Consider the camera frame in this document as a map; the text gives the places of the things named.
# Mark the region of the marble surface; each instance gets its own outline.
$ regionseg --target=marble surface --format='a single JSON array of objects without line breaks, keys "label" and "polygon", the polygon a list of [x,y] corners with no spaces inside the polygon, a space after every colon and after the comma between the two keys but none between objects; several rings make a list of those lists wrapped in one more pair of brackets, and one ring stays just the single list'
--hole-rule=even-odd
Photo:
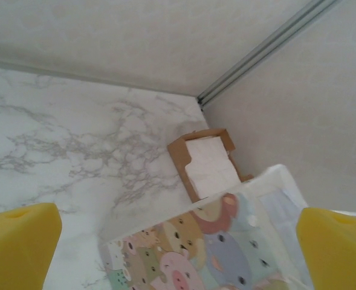
[{"label": "marble surface", "polygon": [[110,289],[98,243],[191,204],[166,144],[206,127],[194,98],[0,70],[0,211],[62,218],[44,289]]}]

